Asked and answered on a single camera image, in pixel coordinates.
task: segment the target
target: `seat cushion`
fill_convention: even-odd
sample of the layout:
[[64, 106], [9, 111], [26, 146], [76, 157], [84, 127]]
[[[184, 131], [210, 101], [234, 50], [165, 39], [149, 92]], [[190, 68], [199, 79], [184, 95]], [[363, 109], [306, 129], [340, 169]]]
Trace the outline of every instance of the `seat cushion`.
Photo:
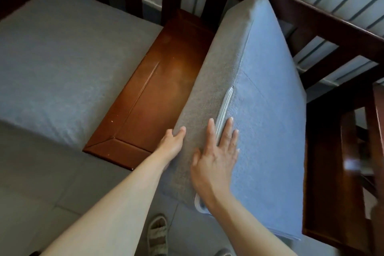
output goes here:
[[162, 27], [95, 0], [0, 21], [0, 119], [81, 150]]
[[193, 149], [204, 147], [208, 119], [220, 121], [220, 109], [240, 130], [233, 194], [274, 233], [300, 238], [306, 95], [268, 0], [244, 0], [227, 12], [176, 123], [187, 134], [161, 187], [191, 208]]

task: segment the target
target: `hand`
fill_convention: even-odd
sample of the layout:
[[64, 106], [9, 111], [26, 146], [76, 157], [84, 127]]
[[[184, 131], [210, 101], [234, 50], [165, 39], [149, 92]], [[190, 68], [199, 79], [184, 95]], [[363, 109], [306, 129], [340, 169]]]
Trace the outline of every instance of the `hand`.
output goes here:
[[240, 151], [236, 149], [239, 132], [232, 132], [232, 126], [233, 118], [229, 118], [220, 144], [216, 146], [215, 123], [213, 118], [210, 118], [203, 154], [196, 148], [193, 155], [192, 184], [210, 211], [218, 201], [231, 195], [232, 170]]
[[186, 127], [181, 127], [177, 135], [173, 136], [172, 129], [166, 130], [166, 134], [161, 139], [157, 149], [154, 152], [154, 154], [159, 155], [159, 157], [164, 160], [166, 167], [180, 152], [186, 132]]

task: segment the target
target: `person's right hand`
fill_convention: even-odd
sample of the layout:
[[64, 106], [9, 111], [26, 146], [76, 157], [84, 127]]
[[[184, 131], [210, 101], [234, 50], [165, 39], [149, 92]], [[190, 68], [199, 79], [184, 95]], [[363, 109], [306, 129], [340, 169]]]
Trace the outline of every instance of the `person's right hand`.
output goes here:
[[232, 132], [233, 118], [225, 124], [219, 146], [216, 146], [216, 132], [213, 118], [208, 121], [207, 142], [203, 153], [196, 148], [192, 165], [191, 179], [195, 191], [211, 211], [214, 205], [229, 196], [231, 176], [239, 149], [238, 130]]

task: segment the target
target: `person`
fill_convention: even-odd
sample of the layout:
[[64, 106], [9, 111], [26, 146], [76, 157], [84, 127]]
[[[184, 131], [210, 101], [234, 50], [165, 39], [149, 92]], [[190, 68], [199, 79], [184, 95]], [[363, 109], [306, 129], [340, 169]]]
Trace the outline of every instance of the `person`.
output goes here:
[[[227, 234], [238, 256], [293, 256], [295, 253], [247, 211], [230, 191], [232, 170], [239, 154], [239, 131], [232, 131], [232, 128], [233, 118], [229, 118], [216, 145], [214, 120], [209, 119], [204, 150], [201, 152], [197, 148], [193, 154], [193, 187]], [[180, 152], [186, 131], [182, 127], [174, 136], [172, 130], [167, 130], [156, 151], [42, 255], [134, 255], [160, 176]], [[148, 230], [151, 256], [167, 254], [166, 232], [166, 219], [160, 215]], [[219, 254], [230, 255], [230, 252], [223, 250]]]

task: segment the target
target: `sandal strap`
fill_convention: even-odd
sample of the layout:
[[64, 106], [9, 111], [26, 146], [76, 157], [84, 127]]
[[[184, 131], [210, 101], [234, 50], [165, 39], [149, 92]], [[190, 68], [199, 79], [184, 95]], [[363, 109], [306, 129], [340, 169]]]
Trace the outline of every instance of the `sandal strap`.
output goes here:
[[156, 228], [156, 229], [150, 229], [148, 231], [149, 239], [165, 237], [166, 235], [167, 235], [167, 226]]
[[156, 256], [161, 254], [168, 255], [168, 246], [167, 244], [160, 244], [160, 245], [150, 247], [149, 254], [151, 256]]

